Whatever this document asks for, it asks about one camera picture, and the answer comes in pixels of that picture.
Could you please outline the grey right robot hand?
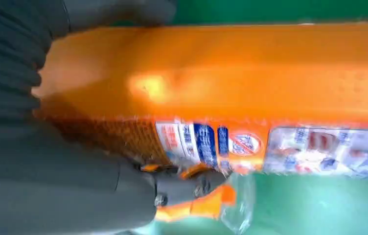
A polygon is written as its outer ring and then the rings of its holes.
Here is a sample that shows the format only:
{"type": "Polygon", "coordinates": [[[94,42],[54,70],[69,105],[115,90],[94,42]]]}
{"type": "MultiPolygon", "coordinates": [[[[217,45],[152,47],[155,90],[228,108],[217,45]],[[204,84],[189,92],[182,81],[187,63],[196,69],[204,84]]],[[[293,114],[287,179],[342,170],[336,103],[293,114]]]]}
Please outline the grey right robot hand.
{"type": "Polygon", "coordinates": [[[149,224],[157,205],[190,202],[225,176],[183,180],[172,168],[144,172],[66,141],[34,117],[52,43],[71,33],[130,20],[168,23],[172,0],[0,0],[0,235],[117,233],[149,224]]]}

